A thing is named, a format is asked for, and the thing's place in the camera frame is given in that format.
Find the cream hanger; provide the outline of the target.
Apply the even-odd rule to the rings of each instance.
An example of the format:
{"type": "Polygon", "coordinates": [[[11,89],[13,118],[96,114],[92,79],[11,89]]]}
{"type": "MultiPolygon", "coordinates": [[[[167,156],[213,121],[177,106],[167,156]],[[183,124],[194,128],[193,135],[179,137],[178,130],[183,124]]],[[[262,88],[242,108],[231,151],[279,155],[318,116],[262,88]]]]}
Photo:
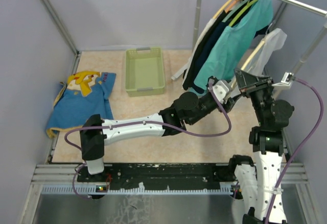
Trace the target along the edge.
{"type": "MultiPolygon", "coordinates": [[[[262,47],[265,44],[265,40],[266,40],[266,36],[258,43],[257,47],[253,50],[253,52],[247,57],[247,59],[245,60],[245,62],[243,63],[243,65],[241,66],[240,70],[242,71],[247,71],[249,68],[247,66],[250,65],[252,59],[254,58],[254,56],[262,49],[262,47]]],[[[235,90],[237,86],[237,81],[236,78],[233,78],[232,82],[231,82],[231,88],[232,91],[235,90]]]]}

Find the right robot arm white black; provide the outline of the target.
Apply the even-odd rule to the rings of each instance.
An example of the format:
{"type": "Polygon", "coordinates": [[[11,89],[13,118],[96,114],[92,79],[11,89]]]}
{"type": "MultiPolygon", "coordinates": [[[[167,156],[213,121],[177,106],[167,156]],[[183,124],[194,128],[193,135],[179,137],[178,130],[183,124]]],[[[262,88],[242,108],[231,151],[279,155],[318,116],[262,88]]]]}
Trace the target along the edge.
{"type": "Polygon", "coordinates": [[[238,181],[245,206],[242,223],[287,223],[281,188],[284,154],[282,130],[289,124],[294,107],[275,100],[274,89],[289,89],[294,74],[286,72],[279,83],[269,76],[255,76],[239,68],[234,70],[241,96],[251,99],[258,120],[249,134],[254,159],[234,155],[229,177],[238,181]]]}

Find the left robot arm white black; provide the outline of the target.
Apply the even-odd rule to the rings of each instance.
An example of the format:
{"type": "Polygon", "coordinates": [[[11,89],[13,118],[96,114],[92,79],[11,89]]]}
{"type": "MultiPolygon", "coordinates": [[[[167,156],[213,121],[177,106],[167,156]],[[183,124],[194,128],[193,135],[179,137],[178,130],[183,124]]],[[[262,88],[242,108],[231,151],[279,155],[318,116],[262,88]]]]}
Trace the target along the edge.
{"type": "Polygon", "coordinates": [[[214,110],[228,113],[240,98],[237,95],[222,99],[221,95],[221,92],[209,92],[198,97],[185,92],[170,107],[136,119],[109,120],[102,119],[99,114],[91,116],[80,131],[82,159],[86,162],[89,177],[97,182],[106,177],[105,146],[138,137],[186,133],[186,125],[197,123],[214,110]]]}

